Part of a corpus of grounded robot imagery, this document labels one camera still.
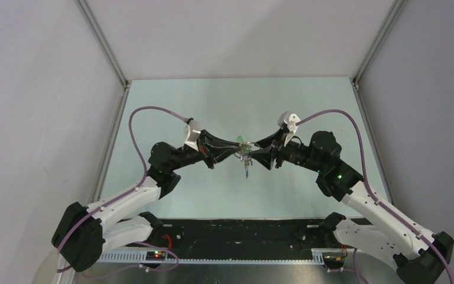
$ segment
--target gray wall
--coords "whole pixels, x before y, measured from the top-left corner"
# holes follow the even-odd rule
[[[0,1],[0,283],[31,283],[87,200],[120,94],[74,1]]]
[[[397,205],[454,238],[454,1],[408,1],[360,89]]]

